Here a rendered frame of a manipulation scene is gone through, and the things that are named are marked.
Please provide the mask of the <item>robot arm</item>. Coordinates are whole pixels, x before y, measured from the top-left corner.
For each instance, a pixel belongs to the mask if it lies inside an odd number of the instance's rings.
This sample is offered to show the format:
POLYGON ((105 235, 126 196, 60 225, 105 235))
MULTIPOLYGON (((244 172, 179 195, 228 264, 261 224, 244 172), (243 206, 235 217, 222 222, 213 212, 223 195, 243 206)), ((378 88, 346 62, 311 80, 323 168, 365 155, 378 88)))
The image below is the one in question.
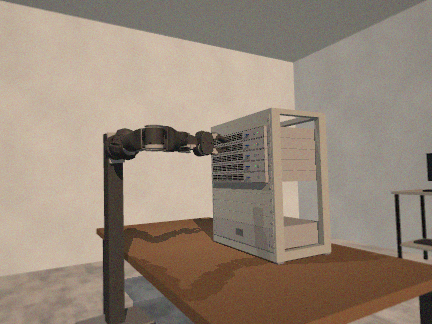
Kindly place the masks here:
POLYGON ((104 143, 104 151, 105 154, 109 157, 110 164, 124 163, 125 160, 134 159, 135 155, 137 155, 140 151, 144 151, 144 150, 151 151, 151 152, 178 151, 179 153, 191 153, 190 150, 194 150, 197 147, 198 142, 195 136, 189 135, 190 133, 187 134, 186 133, 181 131, 176 131, 172 127, 163 126, 163 125, 145 125, 145 128, 140 128, 134 131, 127 128, 123 128, 117 130, 117 132, 107 133, 107 140, 104 143), (142 130, 142 147, 141 147, 141 130, 142 130), (168 146, 167 146, 167 131, 168 131, 168 146), (145 132, 146 132, 146 145, 145 145, 145 134, 144 134, 145 132), (114 140, 112 138, 114 138, 114 140), (148 147, 152 147, 152 148, 148 148, 148 147))

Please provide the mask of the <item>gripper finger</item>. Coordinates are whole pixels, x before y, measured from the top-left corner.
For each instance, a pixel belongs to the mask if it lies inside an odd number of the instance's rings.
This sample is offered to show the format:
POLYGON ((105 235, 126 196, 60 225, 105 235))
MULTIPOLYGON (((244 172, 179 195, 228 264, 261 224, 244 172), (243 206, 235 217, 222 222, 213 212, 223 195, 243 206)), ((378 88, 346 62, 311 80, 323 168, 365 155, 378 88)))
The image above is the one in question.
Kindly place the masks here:
POLYGON ((227 140, 225 137, 221 136, 218 133, 211 133, 213 135, 213 140, 219 140, 221 143, 228 143, 230 140, 227 140))
POLYGON ((218 149, 218 147, 214 147, 213 152, 210 155, 217 155, 218 153, 223 153, 228 148, 230 148, 230 146, 224 146, 224 147, 221 147, 221 149, 218 149))

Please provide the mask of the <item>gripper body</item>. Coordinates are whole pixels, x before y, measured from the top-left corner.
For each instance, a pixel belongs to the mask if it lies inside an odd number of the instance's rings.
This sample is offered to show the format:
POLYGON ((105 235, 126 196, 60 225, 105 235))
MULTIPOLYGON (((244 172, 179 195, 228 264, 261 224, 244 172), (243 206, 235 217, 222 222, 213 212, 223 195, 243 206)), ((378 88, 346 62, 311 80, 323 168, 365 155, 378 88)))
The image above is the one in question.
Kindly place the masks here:
POLYGON ((197 147, 193 150, 196 156, 207 156, 213 152, 213 135, 210 132, 199 131, 195 134, 197 147))

